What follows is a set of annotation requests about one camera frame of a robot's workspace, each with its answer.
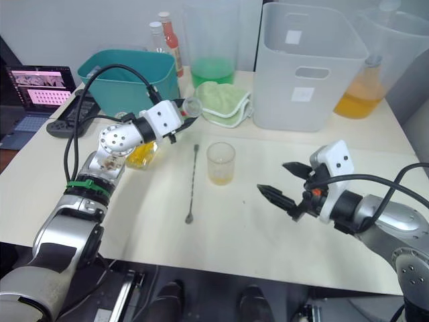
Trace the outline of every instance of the clear plastic pitcher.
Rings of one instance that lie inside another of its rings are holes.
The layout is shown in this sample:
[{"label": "clear plastic pitcher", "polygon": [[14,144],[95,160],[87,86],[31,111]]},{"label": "clear plastic pitcher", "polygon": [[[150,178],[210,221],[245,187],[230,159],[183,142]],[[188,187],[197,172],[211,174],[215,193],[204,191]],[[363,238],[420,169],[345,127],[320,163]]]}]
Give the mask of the clear plastic pitcher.
[{"label": "clear plastic pitcher", "polygon": [[187,0],[183,21],[194,87],[206,81],[232,84],[238,48],[238,1]]},{"label": "clear plastic pitcher", "polygon": [[361,119],[371,114],[414,58],[429,48],[429,21],[380,7],[358,12],[353,25],[369,57],[334,111]]}]

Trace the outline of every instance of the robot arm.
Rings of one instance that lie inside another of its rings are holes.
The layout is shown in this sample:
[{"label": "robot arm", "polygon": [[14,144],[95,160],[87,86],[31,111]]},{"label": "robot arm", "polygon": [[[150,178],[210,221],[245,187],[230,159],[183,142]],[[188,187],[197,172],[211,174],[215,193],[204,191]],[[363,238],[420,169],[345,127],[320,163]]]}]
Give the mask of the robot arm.
[{"label": "robot arm", "polygon": [[125,158],[140,144],[162,140],[189,126],[174,102],[161,101],[136,119],[110,125],[99,147],[68,182],[38,232],[33,259],[0,282],[0,321],[55,321],[76,270],[98,252],[107,206],[124,171]]},{"label": "robot arm", "polygon": [[299,205],[272,186],[258,185],[258,189],[269,202],[287,211],[293,220],[298,221],[308,213],[323,223],[334,221],[335,229],[355,236],[379,254],[397,273],[404,294],[406,319],[429,321],[429,224],[425,218],[408,206],[389,202],[375,225],[363,229],[382,198],[362,197],[348,191],[347,181],[311,188],[314,182],[353,173],[344,141],[316,151],[310,157],[310,164],[289,162],[283,165],[306,181]]}]

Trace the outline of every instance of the green liquid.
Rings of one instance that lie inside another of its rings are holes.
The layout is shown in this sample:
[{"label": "green liquid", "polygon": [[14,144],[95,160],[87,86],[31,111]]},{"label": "green liquid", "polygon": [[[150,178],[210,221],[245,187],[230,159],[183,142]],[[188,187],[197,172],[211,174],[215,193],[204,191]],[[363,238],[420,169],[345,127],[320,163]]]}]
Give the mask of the green liquid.
[{"label": "green liquid", "polygon": [[232,84],[234,81],[233,65],[224,58],[200,58],[192,64],[190,72],[195,88],[208,81],[218,84]]}]

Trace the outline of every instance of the laptop screen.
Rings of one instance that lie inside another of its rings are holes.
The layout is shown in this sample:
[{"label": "laptop screen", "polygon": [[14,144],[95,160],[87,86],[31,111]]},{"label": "laptop screen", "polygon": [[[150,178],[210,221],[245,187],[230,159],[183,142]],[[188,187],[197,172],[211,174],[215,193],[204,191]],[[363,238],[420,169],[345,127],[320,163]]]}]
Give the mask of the laptop screen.
[{"label": "laptop screen", "polygon": [[65,66],[7,66],[22,105],[30,113],[53,113],[76,89]]}]

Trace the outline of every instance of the white plastic bin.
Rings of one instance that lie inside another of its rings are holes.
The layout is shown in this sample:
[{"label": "white plastic bin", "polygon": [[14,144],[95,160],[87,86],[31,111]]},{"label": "white plastic bin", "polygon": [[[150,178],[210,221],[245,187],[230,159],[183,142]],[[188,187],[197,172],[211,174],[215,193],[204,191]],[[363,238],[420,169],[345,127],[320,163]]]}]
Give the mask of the white plastic bin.
[{"label": "white plastic bin", "polygon": [[255,124],[318,131],[368,51],[337,10],[267,3],[253,83]]}]

